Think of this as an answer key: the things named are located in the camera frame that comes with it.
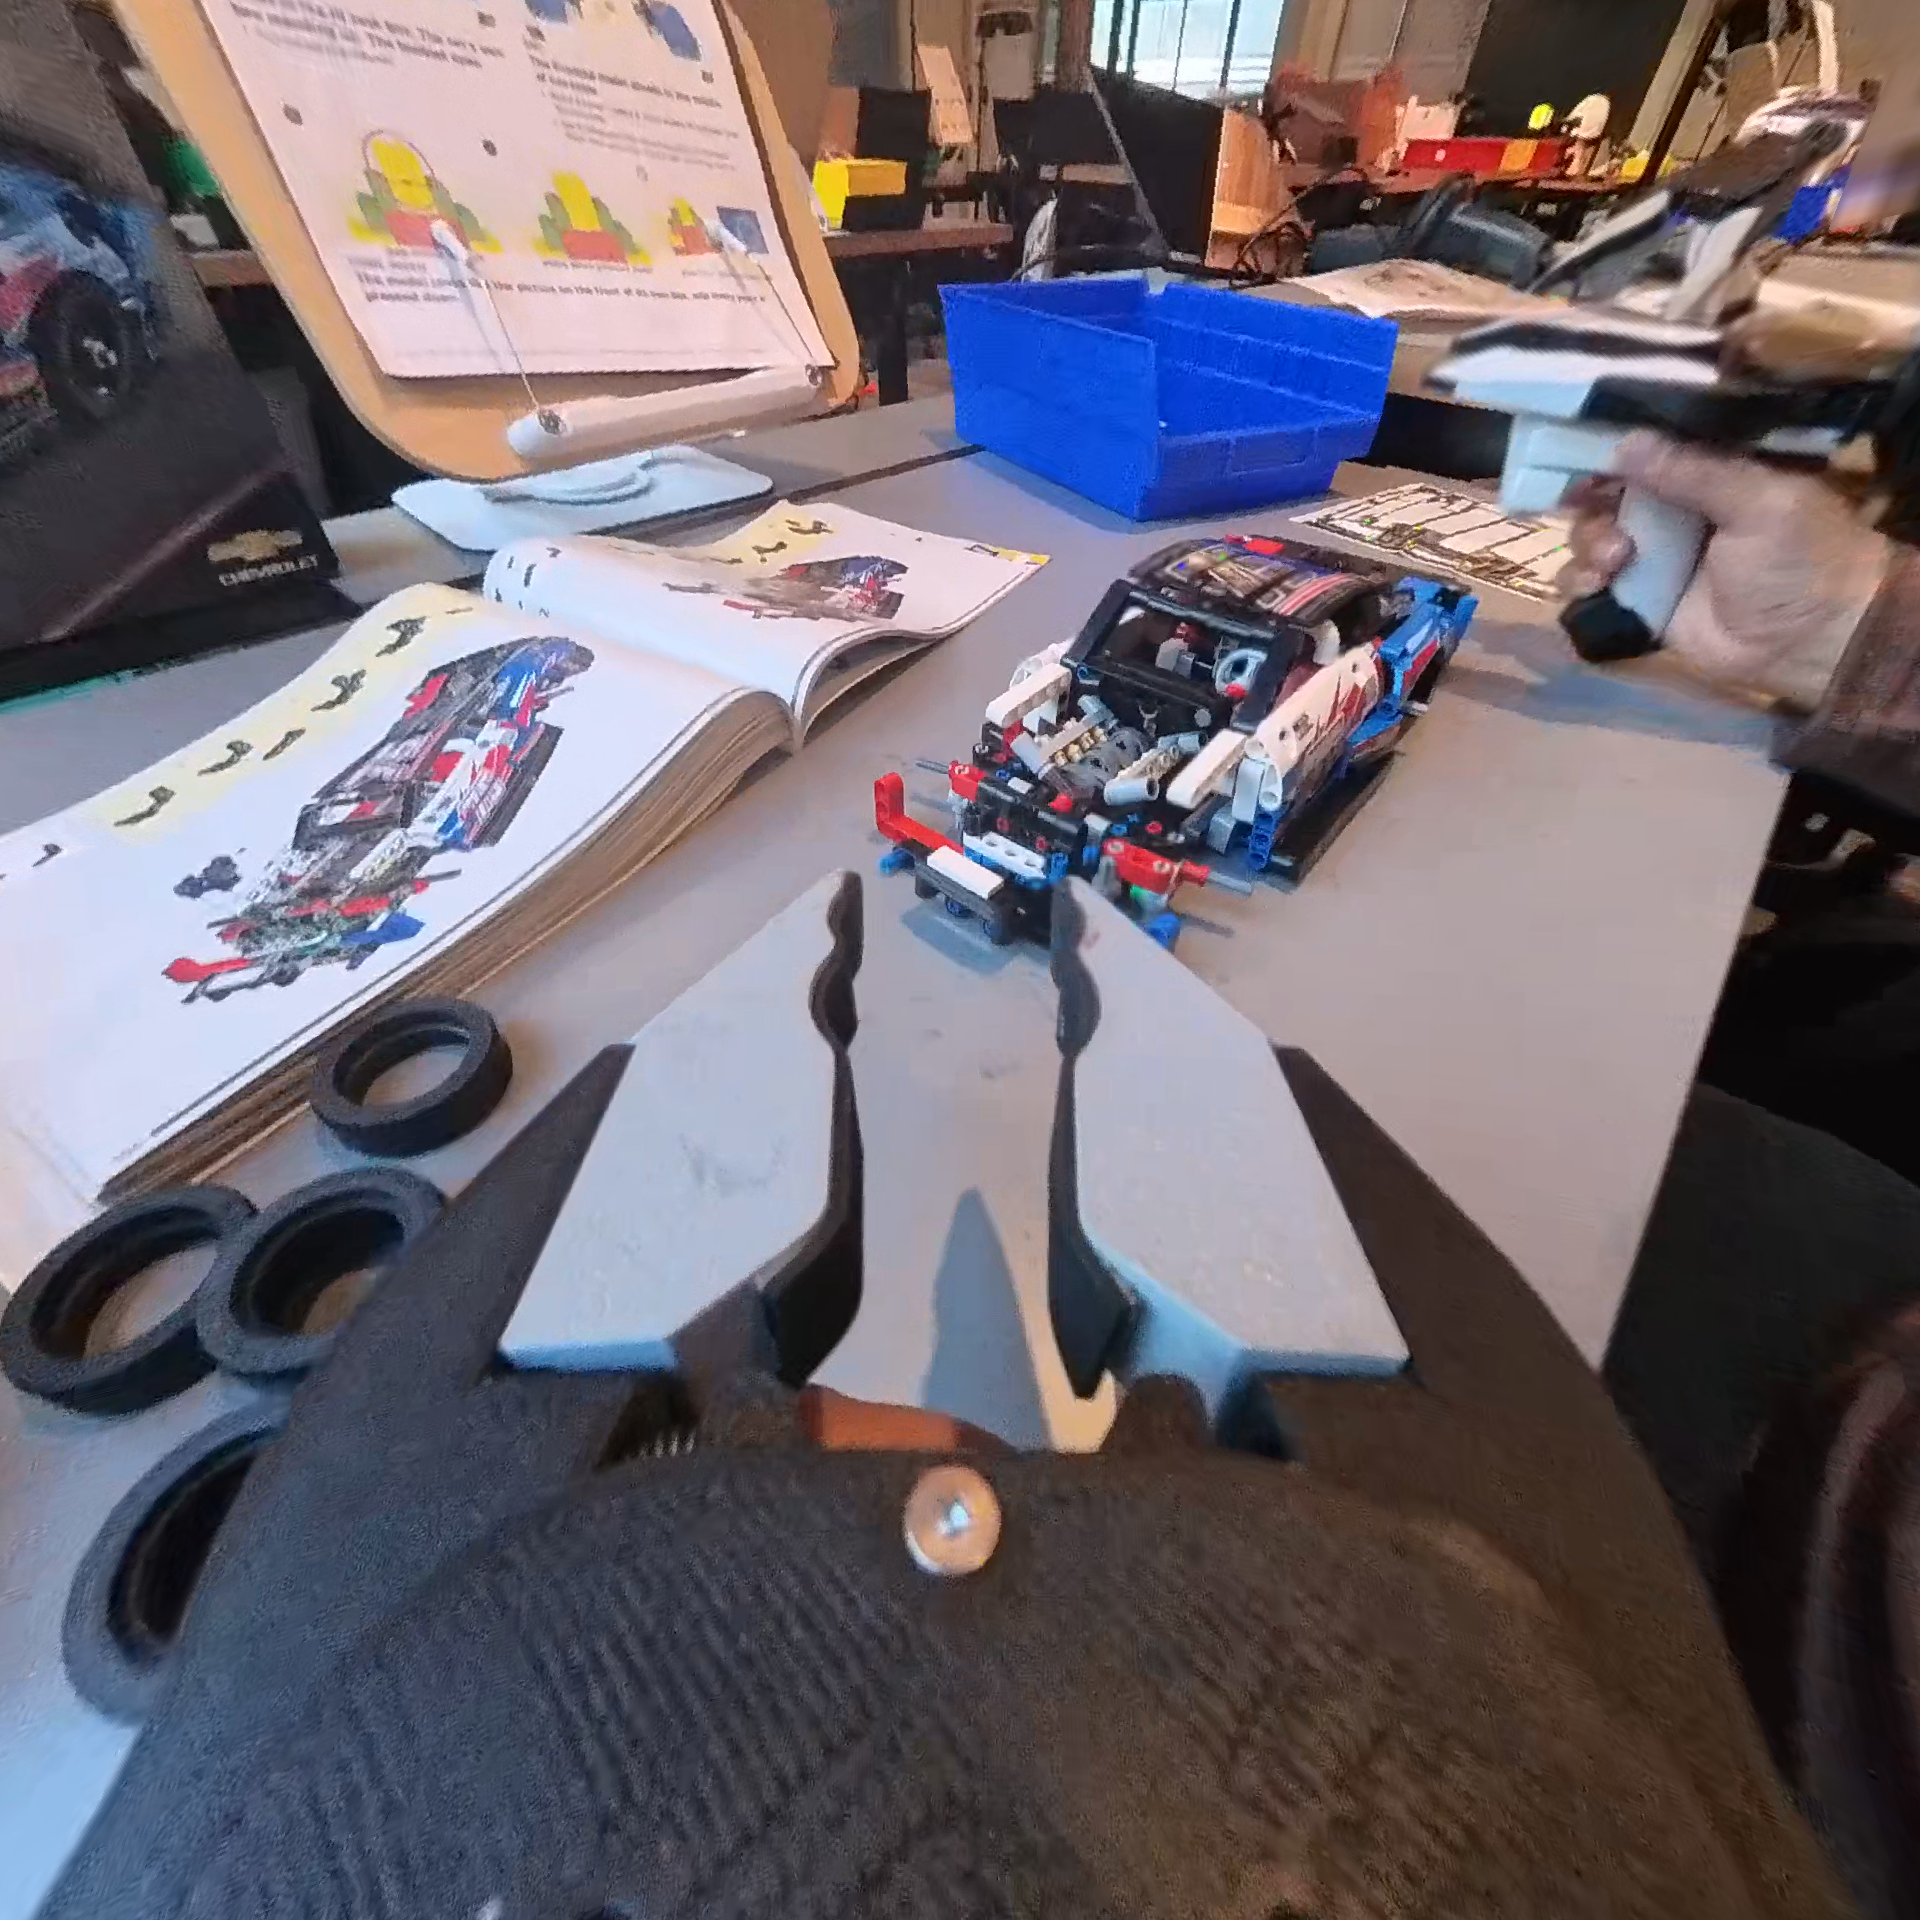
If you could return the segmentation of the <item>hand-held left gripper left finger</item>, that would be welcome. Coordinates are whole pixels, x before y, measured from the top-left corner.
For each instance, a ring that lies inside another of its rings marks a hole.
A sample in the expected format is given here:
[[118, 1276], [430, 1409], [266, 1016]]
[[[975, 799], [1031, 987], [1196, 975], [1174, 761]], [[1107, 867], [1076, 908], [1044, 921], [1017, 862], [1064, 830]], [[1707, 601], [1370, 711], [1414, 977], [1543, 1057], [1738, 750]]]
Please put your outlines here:
[[516, 1295], [499, 1360], [822, 1369], [862, 1299], [862, 932], [860, 879], [830, 871], [500, 1151]]

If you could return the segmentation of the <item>sticker sheet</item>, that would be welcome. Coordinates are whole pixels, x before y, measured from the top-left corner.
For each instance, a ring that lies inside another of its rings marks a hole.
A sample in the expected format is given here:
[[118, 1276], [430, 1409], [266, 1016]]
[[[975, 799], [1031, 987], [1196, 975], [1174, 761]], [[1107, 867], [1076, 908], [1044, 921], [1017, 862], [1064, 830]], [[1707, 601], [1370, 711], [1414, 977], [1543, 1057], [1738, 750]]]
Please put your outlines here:
[[1303, 528], [1398, 558], [1407, 570], [1448, 575], [1535, 603], [1559, 599], [1569, 566], [1564, 519], [1510, 515], [1494, 499], [1433, 482], [1330, 496], [1294, 519]]

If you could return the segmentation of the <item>black rubber toy tyre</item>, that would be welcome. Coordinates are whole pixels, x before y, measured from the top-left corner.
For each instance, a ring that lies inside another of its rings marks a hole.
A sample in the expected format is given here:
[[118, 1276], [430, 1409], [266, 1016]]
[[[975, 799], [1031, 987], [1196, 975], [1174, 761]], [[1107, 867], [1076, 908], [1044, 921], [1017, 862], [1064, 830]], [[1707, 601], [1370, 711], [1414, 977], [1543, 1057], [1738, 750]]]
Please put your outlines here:
[[148, 1468], [113, 1507], [68, 1584], [63, 1660], [98, 1715], [154, 1710], [202, 1578], [247, 1480], [286, 1426], [281, 1400], [230, 1410]]
[[225, 1184], [182, 1184], [130, 1198], [63, 1236], [14, 1290], [2, 1319], [2, 1372], [14, 1390], [75, 1412], [154, 1409], [216, 1372], [195, 1303], [129, 1345], [91, 1354], [90, 1330], [138, 1273], [195, 1247], [222, 1252], [256, 1204]]
[[440, 1187], [401, 1169], [329, 1172], [289, 1191], [225, 1242], [199, 1287], [207, 1355], [259, 1386], [312, 1375], [443, 1207]]
[[[372, 1102], [375, 1083], [430, 1051], [450, 1051], [441, 1079], [401, 1102]], [[402, 1161], [470, 1137], [512, 1081], [512, 1048], [492, 1012], [470, 1000], [404, 1000], [350, 1022], [314, 1064], [308, 1110], [343, 1147]]]

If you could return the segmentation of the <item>printed instruction sheet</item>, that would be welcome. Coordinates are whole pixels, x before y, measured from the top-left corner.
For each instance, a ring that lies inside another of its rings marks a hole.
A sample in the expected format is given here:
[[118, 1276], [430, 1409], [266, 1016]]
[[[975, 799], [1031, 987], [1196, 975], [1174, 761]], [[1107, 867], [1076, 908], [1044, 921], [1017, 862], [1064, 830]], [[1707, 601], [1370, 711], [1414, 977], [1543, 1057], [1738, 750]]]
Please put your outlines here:
[[207, 17], [383, 376], [828, 366], [713, 4]]

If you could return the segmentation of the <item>person's dark trousers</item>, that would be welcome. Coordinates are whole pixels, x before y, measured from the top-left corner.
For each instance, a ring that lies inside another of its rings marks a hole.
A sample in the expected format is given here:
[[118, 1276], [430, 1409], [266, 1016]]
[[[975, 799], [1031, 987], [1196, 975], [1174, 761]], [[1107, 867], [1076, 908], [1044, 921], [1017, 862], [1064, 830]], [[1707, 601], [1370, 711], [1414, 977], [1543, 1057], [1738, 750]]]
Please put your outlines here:
[[1698, 1087], [1602, 1366], [1863, 1915], [1918, 1915], [1915, 1258], [1913, 1182]]

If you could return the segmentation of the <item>black monitor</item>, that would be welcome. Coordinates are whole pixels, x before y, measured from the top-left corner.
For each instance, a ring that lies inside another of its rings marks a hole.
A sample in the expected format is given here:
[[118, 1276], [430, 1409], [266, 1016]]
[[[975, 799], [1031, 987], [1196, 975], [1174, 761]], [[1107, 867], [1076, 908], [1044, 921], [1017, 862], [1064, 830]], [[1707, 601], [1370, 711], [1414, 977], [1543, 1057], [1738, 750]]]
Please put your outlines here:
[[1217, 210], [1223, 106], [1105, 68], [1094, 74], [1094, 84], [1171, 262], [1206, 266]]

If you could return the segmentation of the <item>person's right forearm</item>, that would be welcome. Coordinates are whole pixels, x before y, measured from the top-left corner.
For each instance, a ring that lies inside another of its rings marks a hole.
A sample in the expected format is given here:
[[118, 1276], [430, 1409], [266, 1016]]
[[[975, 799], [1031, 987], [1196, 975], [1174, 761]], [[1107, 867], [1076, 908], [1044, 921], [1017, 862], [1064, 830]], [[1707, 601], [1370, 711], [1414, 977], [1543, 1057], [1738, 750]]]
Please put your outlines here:
[[1787, 774], [1918, 811], [1918, 552], [1894, 546], [1884, 586], [1809, 720], [1779, 735]]

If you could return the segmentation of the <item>open instruction book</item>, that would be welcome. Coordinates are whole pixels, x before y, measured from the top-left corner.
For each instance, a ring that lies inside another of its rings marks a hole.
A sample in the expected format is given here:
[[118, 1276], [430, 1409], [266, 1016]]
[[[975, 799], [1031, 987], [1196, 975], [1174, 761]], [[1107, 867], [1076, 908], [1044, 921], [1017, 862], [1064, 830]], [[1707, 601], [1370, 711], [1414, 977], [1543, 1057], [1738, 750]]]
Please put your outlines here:
[[476, 591], [388, 595], [6, 842], [6, 1164], [74, 1207], [219, 1166], [350, 1019], [481, 985], [1044, 563], [777, 503], [713, 544], [522, 539]]

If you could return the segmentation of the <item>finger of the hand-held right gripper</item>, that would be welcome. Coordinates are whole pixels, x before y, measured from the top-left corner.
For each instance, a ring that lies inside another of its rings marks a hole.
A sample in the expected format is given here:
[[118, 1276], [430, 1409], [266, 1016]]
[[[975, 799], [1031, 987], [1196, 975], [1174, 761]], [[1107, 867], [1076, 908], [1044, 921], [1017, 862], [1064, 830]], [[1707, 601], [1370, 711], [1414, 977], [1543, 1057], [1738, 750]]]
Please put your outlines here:
[[1424, 385], [1450, 401], [1575, 420], [1608, 377], [1711, 388], [1721, 345], [1721, 328], [1676, 321], [1491, 321], [1462, 331]]

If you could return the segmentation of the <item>toy brick race car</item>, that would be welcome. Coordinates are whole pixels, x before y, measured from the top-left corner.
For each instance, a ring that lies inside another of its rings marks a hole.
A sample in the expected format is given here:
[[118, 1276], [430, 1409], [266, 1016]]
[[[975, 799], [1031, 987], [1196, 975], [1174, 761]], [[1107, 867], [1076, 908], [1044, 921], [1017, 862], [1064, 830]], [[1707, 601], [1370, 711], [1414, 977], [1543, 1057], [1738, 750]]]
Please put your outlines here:
[[1376, 792], [1480, 610], [1474, 592], [1299, 539], [1223, 536], [1122, 575], [1020, 663], [947, 826], [874, 786], [883, 873], [990, 944], [1052, 938], [1083, 880], [1161, 948], [1196, 890], [1296, 886]]

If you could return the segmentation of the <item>person's right hand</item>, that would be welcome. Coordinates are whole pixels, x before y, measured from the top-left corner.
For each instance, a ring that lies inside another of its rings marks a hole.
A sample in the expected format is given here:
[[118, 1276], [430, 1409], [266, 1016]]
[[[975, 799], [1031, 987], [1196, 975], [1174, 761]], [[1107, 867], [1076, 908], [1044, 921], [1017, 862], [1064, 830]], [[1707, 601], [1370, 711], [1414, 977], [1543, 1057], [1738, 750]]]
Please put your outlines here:
[[1810, 715], [1889, 578], [1890, 539], [1806, 472], [1652, 433], [1630, 434], [1619, 466], [1564, 491], [1564, 595], [1612, 591], [1638, 555], [1619, 519], [1627, 490], [1692, 513], [1711, 539], [1646, 671]]

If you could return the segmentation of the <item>wooden book stand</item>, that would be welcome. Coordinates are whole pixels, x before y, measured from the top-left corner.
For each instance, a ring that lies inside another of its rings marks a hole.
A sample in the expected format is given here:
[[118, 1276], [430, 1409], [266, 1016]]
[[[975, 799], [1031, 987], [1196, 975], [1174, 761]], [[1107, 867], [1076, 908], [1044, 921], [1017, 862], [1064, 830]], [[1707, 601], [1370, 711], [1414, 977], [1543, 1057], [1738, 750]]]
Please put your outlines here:
[[[273, 166], [273, 154], [249, 121], [249, 106], [199, 4], [126, 2], [110, 7], [148, 75], [151, 97], [214, 177], [217, 161], [238, 167], [238, 185], [216, 179], [225, 214], [214, 222], [226, 239], [242, 239], [219, 262], [198, 256], [216, 316], [249, 370], [281, 370], [304, 387], [319, 430], [320, 463], [339, 507], [371, 507], [396, 487], [443, 475], [422, 464], [422, 452], [478, 451], [497, 474], [526, 474], [526, 464], [494, 447], [522, 403], [503, 376], [458, 377], [415, 387], [385, 377], [355, 340], [339, 297], [324, 286], [320, 256], [297, 230], [297, 206]], [[730, 416], [718, 401], [703, 401], [688, 439], [712, 442], [736, 430], [759, 433], [802, 418], [838, 416], [857, 403], [860, 340], [838, 268], [804, 206], [807, 187], [779, 119], [783, 89], [768, 87], [747, 20], [715, 10], [732, 52], [743, 62], [742, 92], [767, 158], [785, 167], [775, 193], [779, 219], [801, 241], [799, 276], [824, 307], [822, 329], [838, 353], [832, 368], [811, 380], [804, 401], [756, 403]]]

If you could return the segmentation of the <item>grey desk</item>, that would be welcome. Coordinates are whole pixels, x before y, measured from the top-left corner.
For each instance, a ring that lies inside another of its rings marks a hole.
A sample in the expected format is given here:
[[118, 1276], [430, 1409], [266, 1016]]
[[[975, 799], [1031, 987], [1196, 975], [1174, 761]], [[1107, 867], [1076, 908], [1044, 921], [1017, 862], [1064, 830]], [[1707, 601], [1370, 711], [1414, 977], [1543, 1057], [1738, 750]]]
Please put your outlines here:
[[[425, 1176], [456, 1194], [606, 1042], [625, 1041], [832, 870], [865, 876], [852, 1070], [867, 1297], [824, 1369], [1014, 1442], [1091, 1444], [1050, 1347], [1044, 1147], [1054, 992], [875, 871], [874, 780], [959, 755], [1036, 646], [1178, 538], [963, 449], [945, 393], [743, 439], [779, 496], [1048, 554], [1020, 592], [830, 708], [617, 895], [481, 1000], [516, 1075]], [[1463, 1207], [1586, 1360], [1612, 1336], [1783, 780], [1767, 724], [1687, 687], [1578, 663], [1552, 614], [1482, 599], [1403, 759], [1296, 895], [1196, 908], [1180, 956], [1306, 1048]]]

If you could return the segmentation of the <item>black box with car print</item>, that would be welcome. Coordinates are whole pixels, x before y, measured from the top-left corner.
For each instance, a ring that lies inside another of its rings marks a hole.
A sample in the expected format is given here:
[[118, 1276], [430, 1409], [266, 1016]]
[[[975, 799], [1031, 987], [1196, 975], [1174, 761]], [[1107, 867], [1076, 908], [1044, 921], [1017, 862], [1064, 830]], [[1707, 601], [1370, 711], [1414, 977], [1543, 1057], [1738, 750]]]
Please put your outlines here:
[[347, 610], [68, 4], [2, 4], [2, 695]]

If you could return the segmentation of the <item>white stand base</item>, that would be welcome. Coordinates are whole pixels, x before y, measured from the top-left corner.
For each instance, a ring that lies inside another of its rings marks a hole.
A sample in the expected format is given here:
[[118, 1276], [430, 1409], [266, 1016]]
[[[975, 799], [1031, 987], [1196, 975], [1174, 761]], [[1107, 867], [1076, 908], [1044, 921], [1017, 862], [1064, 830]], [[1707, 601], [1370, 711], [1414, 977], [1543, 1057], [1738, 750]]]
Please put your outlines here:
[[730, 510], [771, 490], [759, 472], [674, 444], [497, 482], [423, 479], [399, 487], [391, 503], [462, 552], [494, 554], [522, 539], [593, 538]]

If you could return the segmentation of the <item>yellow box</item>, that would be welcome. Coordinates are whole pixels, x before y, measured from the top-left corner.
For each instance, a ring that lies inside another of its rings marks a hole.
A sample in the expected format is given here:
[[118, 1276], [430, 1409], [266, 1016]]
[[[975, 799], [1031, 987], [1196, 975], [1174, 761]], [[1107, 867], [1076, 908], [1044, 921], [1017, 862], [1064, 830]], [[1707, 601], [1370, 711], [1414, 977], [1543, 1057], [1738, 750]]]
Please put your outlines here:
[[922, 222], [918, 179], [902, 158], [825, 156], [811, 166], [810, 185], [830, 233], [912, 231]]

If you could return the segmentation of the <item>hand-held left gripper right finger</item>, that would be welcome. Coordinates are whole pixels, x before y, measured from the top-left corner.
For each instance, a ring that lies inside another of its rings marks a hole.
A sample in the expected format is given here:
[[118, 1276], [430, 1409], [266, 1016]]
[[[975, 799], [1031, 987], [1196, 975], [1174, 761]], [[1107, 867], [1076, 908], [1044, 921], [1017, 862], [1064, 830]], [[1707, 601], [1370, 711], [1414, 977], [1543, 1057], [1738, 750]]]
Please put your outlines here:
[[1161, 1376], [1215, 1428], [1266, 1379], [1410, 1363], [1274, 1042], [1115, 904], [1052, 908], [1048, 1321], [1070, 1392]]

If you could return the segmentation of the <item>blue plastic bin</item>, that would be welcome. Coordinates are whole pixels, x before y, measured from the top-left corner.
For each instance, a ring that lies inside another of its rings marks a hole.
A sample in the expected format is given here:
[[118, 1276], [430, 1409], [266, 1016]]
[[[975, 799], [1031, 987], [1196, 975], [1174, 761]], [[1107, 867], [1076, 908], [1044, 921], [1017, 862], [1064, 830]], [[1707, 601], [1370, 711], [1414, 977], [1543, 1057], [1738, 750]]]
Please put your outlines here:
[[1130, 521], [1330, 491], [1376, 442], [1400, 328], [1145, 274], [947, 284], [955, 433]]

